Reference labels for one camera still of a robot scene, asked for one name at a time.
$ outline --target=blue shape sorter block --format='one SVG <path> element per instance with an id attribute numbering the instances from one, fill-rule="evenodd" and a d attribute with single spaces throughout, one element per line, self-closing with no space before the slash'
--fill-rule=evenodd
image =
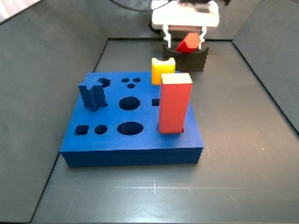
<path id="1" fill-rule="evenodd" d="M 193 106 L 183 133 L 161 134 L 161 86 L 151 72 L 89 73 L 85 83 L 103 79 L 107 106 L 94 111 L 82 96 L 77 102 L 61 147 L 69 166 L 197 164 L 203 141 Z"/>

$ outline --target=gray floor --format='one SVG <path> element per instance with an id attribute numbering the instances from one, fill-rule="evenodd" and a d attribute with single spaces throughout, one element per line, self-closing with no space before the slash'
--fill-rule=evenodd
<path id="1" fill-rule="evenodd" d="M 299 222 L 299 144 L 231 42 L 210 42 L 191 103 L 198 165 L 69 168 L 51 175 L 33 222 Z M 98 71 L 151 69 L 162 43 L 111 40 Z"/>

